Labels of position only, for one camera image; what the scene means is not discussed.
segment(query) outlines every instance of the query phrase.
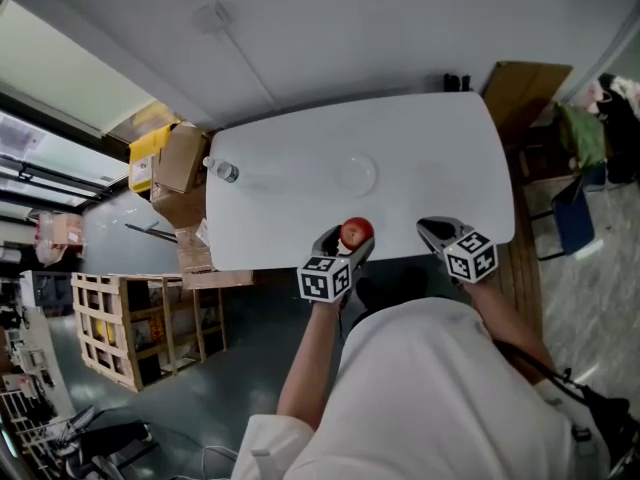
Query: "white sleeve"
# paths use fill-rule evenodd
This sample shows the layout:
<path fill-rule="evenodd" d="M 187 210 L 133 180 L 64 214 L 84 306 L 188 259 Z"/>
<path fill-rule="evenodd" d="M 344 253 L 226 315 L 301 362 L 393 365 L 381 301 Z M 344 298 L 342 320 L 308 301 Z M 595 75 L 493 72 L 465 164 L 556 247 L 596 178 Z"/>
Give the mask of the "white sleeve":
<path fill-rule="evenodd" d="M 281 479 L 313 435 L 309 425 L 290 416 L 251 416 L 231 480 Z"/>
<path fill-rule="evenodd" d="M 564 385 L 569 391 L 582 398 L 582 393 L 572 386 Z M 588 428 L 591 431 L 593 441 L 598 448 L 598 464 L 600 465 L 600 478 L 607 478 L 611 465 L 611 456 L 598 426 L 591 415 L 591 411 L 586 405 L 571 398 L 568 394 L 558 388 L 549 379 L 544 379 L 536 384 L 534 389 L 549 405 L 558 412 L 564 414 L 571 423 L 579 427 Z"/>

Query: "white table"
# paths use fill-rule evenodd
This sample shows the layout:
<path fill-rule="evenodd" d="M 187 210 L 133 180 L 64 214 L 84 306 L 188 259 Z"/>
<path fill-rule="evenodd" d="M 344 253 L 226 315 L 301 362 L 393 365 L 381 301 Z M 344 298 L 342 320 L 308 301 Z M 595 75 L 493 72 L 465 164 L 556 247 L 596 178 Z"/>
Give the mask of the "white table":
<path fill-rule="evenodd" d="M 207 178 L 220 270 L 298 266 L 328 228 L 374 226 L 371 260 L 426 254 L 422 217 L 449 216 L 498 243 L 514 234 L 507 163 L 477 94 L 419 94 L 314 108 L 218 133 L 211 156 L 240 169 Z"/>

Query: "shelf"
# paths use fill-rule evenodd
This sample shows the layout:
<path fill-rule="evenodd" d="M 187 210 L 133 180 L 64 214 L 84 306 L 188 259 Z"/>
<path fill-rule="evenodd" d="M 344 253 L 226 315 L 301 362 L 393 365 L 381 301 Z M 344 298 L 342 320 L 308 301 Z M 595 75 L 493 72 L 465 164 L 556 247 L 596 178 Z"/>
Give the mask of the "shelf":
<path fill-rule="evenodd" d="M 213 327 L 209 327 L 208 329 L 203 329 L 202 335 L 206 336 L 207 334 L 211 334 L 213 332 L 220 331 L 220 330 L 222 330 L 222 327 L 220 326 L 220 324 L 214 325 Z M 180 345 L 184 345 L 185 343 L 189 343 L 190 341 L 192 341 L 194 339 L 198 339 L 198 333 L 197 332 L 193 332 L 191 334 L 185 334 L 184 336 L 176 336 L 176 337 L 173 338 L 173 346 L 174 347 L 178 347 Z M 169 347 L 167 345 L 167 342 L 165 341 L 164 343 L 156 345 L 155 347 L 151 347 L 151 348 L 147 348 L 147 349 L 141 350 L 140 352 L 138 352 L 136 354 L 136 357 L 138 358 L 138 360 L 146 359 L 147 357 L 155 356 L 156 354 L 159 354 L 160 352 L 164 352 L 164 351 L 168 350 L 168 348 Z"/>
<path fill-rule="evenodd" d="M 207 297 L 201 300 L 200 306 L 206 307 L 208 304 L 211 304 L 212 302 L 215 302 L 215 298 Z M 169 309 L 171 310 L 171 312 L 186 311 L 187 309 L 193 310 L 193 300 L 174 302 L 173 304 L 170 304 Z M 145 318 L 149 318 L 155 313 L 162 313 L 162 312 L 164 312 L 163 306 L 154 306 L 148 309 L 139 309 L 138 311 L 129 311 L 129 314 L 131 315 L 132 322 L 138 322 L 140 320 L 144 320 Z"/>

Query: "yellow box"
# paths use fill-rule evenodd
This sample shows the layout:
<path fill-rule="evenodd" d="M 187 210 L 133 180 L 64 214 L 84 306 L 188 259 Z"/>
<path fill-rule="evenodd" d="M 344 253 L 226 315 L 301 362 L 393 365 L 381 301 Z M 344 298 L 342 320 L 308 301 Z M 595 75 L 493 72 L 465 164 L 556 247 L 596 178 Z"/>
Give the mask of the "yellow box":
<path fill-rule="evenodd" d="M 151 164 L 153 157 L 166 146 L 176 123 L 147 133 L 129 145 L 129 189 L 144 192 L 151 188 Z"/>

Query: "red apple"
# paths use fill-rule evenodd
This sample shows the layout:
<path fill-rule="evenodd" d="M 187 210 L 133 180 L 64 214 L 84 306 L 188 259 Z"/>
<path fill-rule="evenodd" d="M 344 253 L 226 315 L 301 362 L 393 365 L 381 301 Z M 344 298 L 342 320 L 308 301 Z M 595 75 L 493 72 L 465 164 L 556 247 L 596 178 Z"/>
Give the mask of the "red apple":
<path fill-rule="evenodd" d="M 362 217 L 353 217 L 340 228 L 340 240 L 350 251 L 355 251 L 372 236 L 371 222 Z"/>

